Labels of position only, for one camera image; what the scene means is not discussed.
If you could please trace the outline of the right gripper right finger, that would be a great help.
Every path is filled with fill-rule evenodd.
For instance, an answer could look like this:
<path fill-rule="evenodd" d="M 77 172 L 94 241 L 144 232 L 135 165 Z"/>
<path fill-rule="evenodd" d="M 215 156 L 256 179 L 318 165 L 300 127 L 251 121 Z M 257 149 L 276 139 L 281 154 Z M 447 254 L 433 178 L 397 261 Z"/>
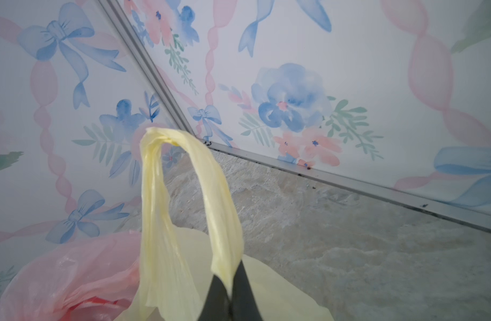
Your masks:
<path fill-rule="evenodd" d="M 232 321 L 263 321 L 243 262 L 240 262 L 233 279 L 229 319 Z"/>

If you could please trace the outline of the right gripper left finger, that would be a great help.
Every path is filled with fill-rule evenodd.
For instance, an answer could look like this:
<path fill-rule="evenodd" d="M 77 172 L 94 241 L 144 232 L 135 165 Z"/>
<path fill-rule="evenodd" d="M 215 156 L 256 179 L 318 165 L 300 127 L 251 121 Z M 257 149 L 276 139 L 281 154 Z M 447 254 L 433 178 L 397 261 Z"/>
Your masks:
<path fill-rule="evenodd" d="M 227 290 L 222 281 L 213 276 L 211 284 L 203 305 L 198 321 L 229 321 L 230 301 Z"/>

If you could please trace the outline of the yellow knotted plastic bag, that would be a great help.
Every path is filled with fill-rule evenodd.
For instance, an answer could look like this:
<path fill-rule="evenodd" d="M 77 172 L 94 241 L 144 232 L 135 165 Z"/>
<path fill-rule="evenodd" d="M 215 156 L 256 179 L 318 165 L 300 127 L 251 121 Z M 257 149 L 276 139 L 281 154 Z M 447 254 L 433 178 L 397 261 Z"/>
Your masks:
<path fill-rule="evenodd" d="M 207 232 L 177 227 L 159 156 L 164 144 L 190 157 L 203 194 Z M 244 253 L 243 230 L 224 172 L 210 150 L 187 132 L 148 128 L 141 139 L 140 283 L 120 320 L 197 320 L 213 276 L 229 301 L 240 262 L 263 320 L 331 320 L 331 312 L 272 268 Z"/>

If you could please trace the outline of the pink plastic bag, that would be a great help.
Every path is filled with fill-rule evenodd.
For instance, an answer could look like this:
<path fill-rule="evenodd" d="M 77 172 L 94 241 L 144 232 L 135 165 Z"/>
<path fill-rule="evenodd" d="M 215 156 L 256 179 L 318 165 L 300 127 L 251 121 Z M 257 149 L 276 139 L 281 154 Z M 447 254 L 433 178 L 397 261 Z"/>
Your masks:
<path fill-rule="evenodd" d="M 114 320 L 138 290 L 141 234 L 66 243 L 23 267 L 0 298 L 0 320 Z"/>

